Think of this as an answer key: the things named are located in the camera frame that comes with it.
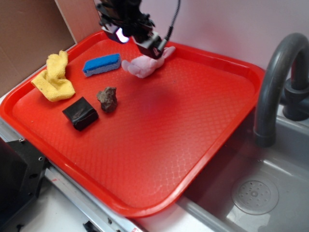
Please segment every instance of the drain cover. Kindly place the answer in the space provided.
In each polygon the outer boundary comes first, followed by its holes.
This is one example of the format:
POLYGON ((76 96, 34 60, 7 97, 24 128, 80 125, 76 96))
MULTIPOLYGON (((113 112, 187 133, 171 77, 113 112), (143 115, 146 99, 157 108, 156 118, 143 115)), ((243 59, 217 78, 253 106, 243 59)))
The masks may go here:
POLYGON ((232 199, 243 212, 261 215, 275 208, 279 194, 275 184, 270 180, 263 176, 252 175, 234 183, 232 199))

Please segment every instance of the sink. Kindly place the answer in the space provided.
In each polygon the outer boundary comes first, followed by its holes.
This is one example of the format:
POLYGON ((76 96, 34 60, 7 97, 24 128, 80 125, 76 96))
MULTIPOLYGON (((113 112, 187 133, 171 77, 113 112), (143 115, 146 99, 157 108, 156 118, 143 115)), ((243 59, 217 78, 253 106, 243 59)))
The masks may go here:
POLYGON ((191 211, 225 231, 309 231, 309 128, 278 116, 275 145, 260 148, 253 122, 250 113, 188 187, 191 211))

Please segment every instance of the cable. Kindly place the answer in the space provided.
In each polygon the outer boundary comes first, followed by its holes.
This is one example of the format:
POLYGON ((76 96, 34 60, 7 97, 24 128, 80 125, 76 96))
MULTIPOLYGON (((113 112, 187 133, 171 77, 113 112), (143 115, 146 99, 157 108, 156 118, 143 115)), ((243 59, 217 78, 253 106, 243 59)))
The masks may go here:
POLYGON ((170 24, 169 31, 168 31, 166 37, 164 38, 167 41, 169 40, 170 36, 172 35, 173 29, 174 29, 174 23, 175 23, 177 15, 178 15, 178 11, 180 9, 180 3, 181 3, 181 0, 178 0, 177 9, 175 11, 172 23, 170 24))

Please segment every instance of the gray faucet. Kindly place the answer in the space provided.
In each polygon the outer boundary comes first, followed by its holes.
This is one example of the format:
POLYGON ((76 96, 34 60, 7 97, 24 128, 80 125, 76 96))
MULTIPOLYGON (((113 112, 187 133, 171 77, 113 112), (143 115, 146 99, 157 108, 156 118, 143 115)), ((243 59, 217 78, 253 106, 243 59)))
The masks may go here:
POLYGON ((290 34, 274 52, 261 86, 253 128, 258 146, 269 147, 276 141, 279 102, 286 118, 301 121, 309 117, 308 73, 308 39, 300 33, 290 34), (291 78, 286 80, 290 70, 291 78))

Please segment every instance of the plastic tray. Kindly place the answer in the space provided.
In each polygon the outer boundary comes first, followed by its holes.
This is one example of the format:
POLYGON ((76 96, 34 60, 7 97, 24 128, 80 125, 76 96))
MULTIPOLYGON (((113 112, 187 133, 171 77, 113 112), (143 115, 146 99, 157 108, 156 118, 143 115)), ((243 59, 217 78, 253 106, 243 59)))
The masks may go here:
POLYGON ((103 32, 69 53, 66 78, 76 94, 49 102, 27 80, 0 106, 0 115, 73 180, 126 217, 157 213, 174 203, 254 108, 264 71, 254 65, 169 43, 175 53, 152 76, 121 68, 85 77, 87 60, 120 53, 134 43, 103 32), (118 107, 106 114, 96 94, 117 87, 118 107), (62 110, 84 96, 99 119, 82 132, 62 110))

